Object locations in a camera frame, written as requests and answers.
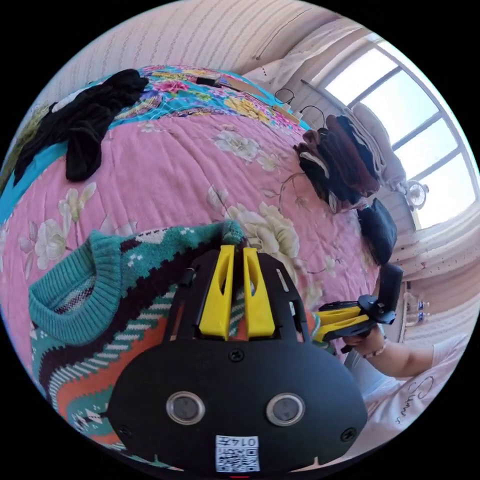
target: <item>knit sweater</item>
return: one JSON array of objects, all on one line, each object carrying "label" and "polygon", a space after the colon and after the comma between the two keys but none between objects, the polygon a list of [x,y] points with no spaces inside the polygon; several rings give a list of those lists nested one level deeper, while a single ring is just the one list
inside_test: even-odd
[{"label": "knit sweater", "polygon": [[[30,287],[33,379],[44,398],[78,432],[144,462],[126,450],[106,417],[113,387],[129,362],[162,342],[177,284],[193,260],[244,244],[232,221],[129,237],[93,231]],[[230,337],[246,340],[239,292]],[[307,317],[312,332],[319,320]]]}]

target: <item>wooden board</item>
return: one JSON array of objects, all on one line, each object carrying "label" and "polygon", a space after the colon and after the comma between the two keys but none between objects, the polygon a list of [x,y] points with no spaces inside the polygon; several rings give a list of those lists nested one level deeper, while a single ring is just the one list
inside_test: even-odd
[{"label": "wooden board", "polygon": [[256,86],[250,85],[249,83],[238,80],[236,78],[222,77],[220,83],[222,85],[225,85],[226,87],[230,86],[235,90],[246,92],[247,94],[257,95],[258,97],[263,97],[264,99],[267,98]]},{"label": "wooden board", "polygon": [[293,116],[289,111],[286,111],[281,106],[274,105],[271,108],[272,110],[275,110],[276,112],[281,113],[284,117],[288,118],[293,124],[298,125],[300,123],[300,120],[296,116]]}]

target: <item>teal sweater collar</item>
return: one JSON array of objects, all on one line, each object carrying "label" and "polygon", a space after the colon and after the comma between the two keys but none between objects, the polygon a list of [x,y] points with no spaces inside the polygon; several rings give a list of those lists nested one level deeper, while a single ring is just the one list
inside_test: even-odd
[{"label": "teal sweater collar", "polygon": [[[120,244],[116,240],[93,231],[82,246],[30,287],[30,317],[44,332],[67,345],[83,345],[110,325],[122,286]],[[56,313],[59,301],[91,276],[95,276],[93,291],[81,307]]]}]

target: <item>black pillow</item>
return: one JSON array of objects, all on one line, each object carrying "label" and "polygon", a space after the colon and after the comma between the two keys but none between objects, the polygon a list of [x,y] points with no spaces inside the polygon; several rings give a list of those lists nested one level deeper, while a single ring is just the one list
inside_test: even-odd
[{"label": "black pillow", "polygon": [[361,234],[378,265],[386,264],[397,242],[397,225],[385,205],[375,198],[370,208],[358,210]]}]

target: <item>sticker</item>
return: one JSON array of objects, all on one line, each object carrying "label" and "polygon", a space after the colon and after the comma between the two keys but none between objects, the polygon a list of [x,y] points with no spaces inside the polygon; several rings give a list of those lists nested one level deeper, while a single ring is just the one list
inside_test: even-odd
[{"label": "sticker", "polygon": [[215,437],[216,471],[222,473],[259,472],[259,438],[257,436]]}]

